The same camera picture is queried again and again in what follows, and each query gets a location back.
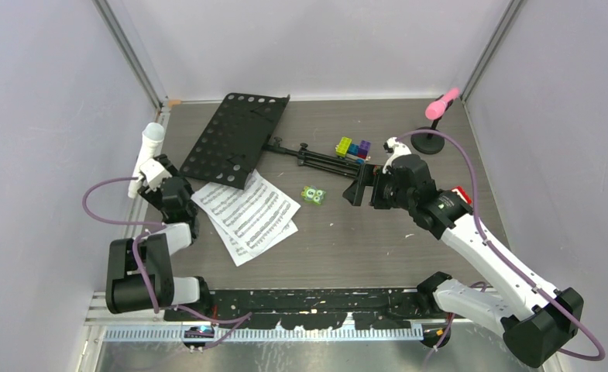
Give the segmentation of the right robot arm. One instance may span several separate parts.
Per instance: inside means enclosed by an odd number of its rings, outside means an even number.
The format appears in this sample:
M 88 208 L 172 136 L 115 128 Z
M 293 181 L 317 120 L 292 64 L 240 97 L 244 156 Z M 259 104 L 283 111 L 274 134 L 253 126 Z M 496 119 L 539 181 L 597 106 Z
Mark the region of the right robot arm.
M 503 338 L 507 349 L 529 367 L 540 367 L 578 332 L 584 300 L 573 288 L 557 289 L 518 260 L 476 220 L 457 193 L 437 188 L 418 155 L 404 155 L 387 166 L 363 164 L 343 192 L 354 206 L 366 187 L 375 209 L 399 208 L 466 259 L 498 295 L 478 292 L 451 275 L 437 272 L 417 289 L 420 313 L 437 318 L 455 313 Z

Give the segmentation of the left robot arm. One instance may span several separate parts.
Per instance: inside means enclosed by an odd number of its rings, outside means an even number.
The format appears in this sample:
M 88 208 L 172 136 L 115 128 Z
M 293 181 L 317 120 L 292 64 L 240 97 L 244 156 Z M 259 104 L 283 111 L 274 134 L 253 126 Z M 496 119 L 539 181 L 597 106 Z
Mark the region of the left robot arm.
M 212 314 L 213 301 L 203 277 L 175 277 L 171 257 L 199 236 L 194 191 L 169 158 L 158 155 L 144 167 L 139 196 L 162 215 L 165 226 L 147 236 L 110 243 L 105 300 L 113 314 L 183 305 L 195 321 Z

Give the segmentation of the white toy microphone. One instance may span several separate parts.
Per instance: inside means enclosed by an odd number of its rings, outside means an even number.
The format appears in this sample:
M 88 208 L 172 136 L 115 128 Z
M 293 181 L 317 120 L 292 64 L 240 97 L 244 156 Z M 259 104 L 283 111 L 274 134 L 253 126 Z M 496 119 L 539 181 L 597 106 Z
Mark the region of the white toy microphone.
M 140 187 L 140 166 L 152 159 L 161 147 L 166 130 L 158 122 L 150 122 L 142 131 L 142 143 L 132 171 L 132 180 L 129 182 L 127 196 L 135 199 Z

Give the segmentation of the black music stand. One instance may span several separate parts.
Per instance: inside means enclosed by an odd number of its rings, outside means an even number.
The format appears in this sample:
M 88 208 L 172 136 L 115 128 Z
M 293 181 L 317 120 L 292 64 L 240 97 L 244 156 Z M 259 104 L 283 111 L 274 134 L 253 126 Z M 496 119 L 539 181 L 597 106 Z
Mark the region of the black music stand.
M 367 167 L 366 158 L 353 160 L 317 153 L 309 150 L 306 143 L 301 143 L 297 150 L 282 146 L 282 139 L 274 137 L 273 132 L 289 101 L 289 95 L 227 94 L 186 156 L 180 174 L 244 189 L 265 151 L 291 156 L 300 167 L 351 179 Z

